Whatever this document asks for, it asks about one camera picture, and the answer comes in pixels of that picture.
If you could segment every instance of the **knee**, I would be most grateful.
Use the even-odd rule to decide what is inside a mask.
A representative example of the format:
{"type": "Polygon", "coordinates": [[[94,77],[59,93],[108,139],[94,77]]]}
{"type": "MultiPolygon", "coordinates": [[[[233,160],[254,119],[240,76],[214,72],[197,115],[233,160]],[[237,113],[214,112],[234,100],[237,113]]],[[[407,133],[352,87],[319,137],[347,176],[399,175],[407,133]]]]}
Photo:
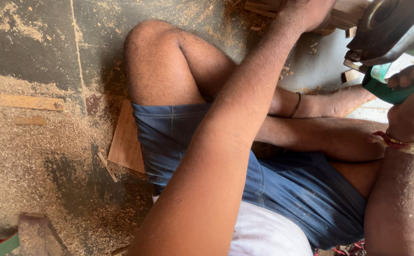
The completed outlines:
{"type": "Polygon", "coordinates": [[[175,27],[162,20],[144,20],[136,25],[126,36],[126,48],[145,46],[163,38],[175,27]]]}

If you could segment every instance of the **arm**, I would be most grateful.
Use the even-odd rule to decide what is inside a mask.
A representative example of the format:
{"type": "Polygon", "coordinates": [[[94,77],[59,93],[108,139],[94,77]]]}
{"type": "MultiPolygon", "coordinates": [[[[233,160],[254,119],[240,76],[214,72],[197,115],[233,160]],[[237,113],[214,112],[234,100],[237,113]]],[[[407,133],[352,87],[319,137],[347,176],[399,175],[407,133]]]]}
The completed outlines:
{"type": "Polygon", "coordinates": [[[227,255],[249,150],[287,55],[335,1],[288,1],[270,31],[223,87],[130,248],[130,255],[227,255]]]}
{"type": "MultiPolygon", "coordinates": [[[[389,86],[408,86],[413,69],[391,78],[389,86]]],[[[388,133],[398,141],[414,142],[414,94],[389,111],[388,133]]],[[[414,256],[413,154],[387,148],[365,213],[365,239],[370,256],[414,256]]]]}

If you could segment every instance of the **green object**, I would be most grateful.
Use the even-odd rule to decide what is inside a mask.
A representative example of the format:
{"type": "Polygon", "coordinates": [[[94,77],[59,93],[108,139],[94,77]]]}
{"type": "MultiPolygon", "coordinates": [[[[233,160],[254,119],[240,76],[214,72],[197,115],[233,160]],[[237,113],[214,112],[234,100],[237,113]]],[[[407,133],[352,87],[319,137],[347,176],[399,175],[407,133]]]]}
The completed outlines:
{"type": "Polygon", "coordinates": [[[16,232],[10,238],[0,242],[0,256],[4,256],[6,253],[10,253],[19,246],[19,233],[16,232]]]}
{"type": "MultiPolygon", "coordinates": [[[[414,48],[406,51],[407,54],[414,56],[414,48]]],[[[380,98],[381,100],[388,102],[390,104],[401,104],[403,103],[411,94],[414,93],[414,82],[411,86],[406,88],[397,87],[389,88],[387,87],[387,82],[384,77],[386,76],[387,71],[389,70],[392,63],[387,63],[384,65],[373,66],[368,69],[368,72],[365,74],[362,85],[369,92],[380,98]]]]}

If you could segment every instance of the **concrete floor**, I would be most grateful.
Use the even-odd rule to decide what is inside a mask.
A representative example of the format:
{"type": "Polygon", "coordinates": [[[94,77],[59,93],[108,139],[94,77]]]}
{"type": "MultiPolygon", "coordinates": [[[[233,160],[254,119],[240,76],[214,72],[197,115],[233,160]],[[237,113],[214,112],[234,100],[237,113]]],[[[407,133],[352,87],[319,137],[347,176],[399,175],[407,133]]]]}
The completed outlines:
{"type": "MultiPolygon", "coordinates": [[[[234,61],[240,62],[260,35],[249,29],[249,25],[257,21],[243,10],[244,1],[233,11],[226,8],[231,3],[232,0],[0,0],[0,78],[31,83],[33,91],[30,95],[33,96],[56,96],[41,93],[39,88],[54,85],[61,95],[58,97],[78,108],[79,111],[73,113],[76,118],[85,120],[93,131],[92,136],[105,141],[85,143],[81,147],[85,157],[81,160],[74,160],[61,148],[63,155],[43,158],[45,164],[39,169],[25,169],[29,175],[37,172],[41,179],[47,179],[53,186],[40,185],[39,198],[24,200],[16,209],[1,207],[0,230],[4,235],[15,230],[19,212],[37,209],[56,220],[55,228],[58,227],[63,242],[73,255],[108,255],[130,243],[151,207],[151,185],[133,171],[119,175],[119,183],[110,182],[106,170],[95,158],[99,148],[108,152],[121,101],[128,96],[123,73],[125,37],[142,20],[166,20],[216,45],[234,61]],[[98,110],[101,104],[105,107],[98,110]],[[107,130],[98,128],[101,123],[109,125],[107,130]],[[76,173],[85,174],[85,180],[78,181],[76,173]],[[57,191],[53,199],[46,196],[50,189],[57,191]],[[126,231],[120,227],[108,230],[111,238],[104,241],[98,238],[103,236],[96,233],[98,226],[90,225],[90,221],[83,217],[90,218],[92,212],[108,207],[117,208],[107,215],[99,215],[105,223],[101,230],[109,228],[108,223],[116,222],[117,216],[123,216],[122,212],[128,208],[135,214],[126,219],[129,223],[126,231]],[[6,223],[7,219],[1,217],[3,214],[15,218],[6,223]],[[69,217],[57,217],[63,214],[69,217]],[[66,231],[65,222],[73,231],[66,231]],[[125,237],[124,242],[120,241],[122,237],[125,237]]],[[[317,91],[318,87],[328,91],[345,86],[341,84],[340,74],[348,70],[343,66],[348,42],[341,30],[328,37],[314,33],[302,35],[288,59],[294,74],[284,76],[280,86],[292,91],[317,91]]],[[[7,88],[0,92],[12,91],[7,88]]],[[[386,121],[388,107],[382,102],[372,102],[351,117],[386,121]]],[[[36,136],[29,128],[13,129],[16,133],[25,133],[28,139],[36,136]]],[[[41,128],[43,132],[52,131],[45,129],[41,128]]],[[[4,132],[4,126],[0,126],[0,133],[4,132]]],[[[49,148],[49,145],[41,145],[37,153],[51,154],[49,148]]],[[[8,146],[1,149],[0,154],[3,150],[10,152],[14,148],[8,146]]],[[[18,162],[12,164],[9,172],[1,173],[5,164],[0,162],[0,175],[8,178],[0,180],[0,186],[13,188],[12,195],[0,192],[0,202],[18,201],[16,197],[33,193],[34,186],[29,181],[20,180],[24,189],[14,187],[15,182],[9,181],[13,172],[24,167],[18,162]]]]}

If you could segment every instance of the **green tool handle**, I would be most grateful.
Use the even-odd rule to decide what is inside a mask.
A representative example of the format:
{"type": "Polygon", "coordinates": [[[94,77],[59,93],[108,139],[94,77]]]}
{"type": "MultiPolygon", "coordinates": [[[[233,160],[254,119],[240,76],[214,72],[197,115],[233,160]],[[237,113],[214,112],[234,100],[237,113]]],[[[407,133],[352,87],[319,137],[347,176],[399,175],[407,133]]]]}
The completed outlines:
{"type": "Polygon", "coordinates": [[[414,81],[408,87],[389,88],[386,83],[382,83],[371,76],[372,68],[369,67],[365,74],[362,86],[381,100],[394,105],[401,104],[414,93],[414,81]]]}

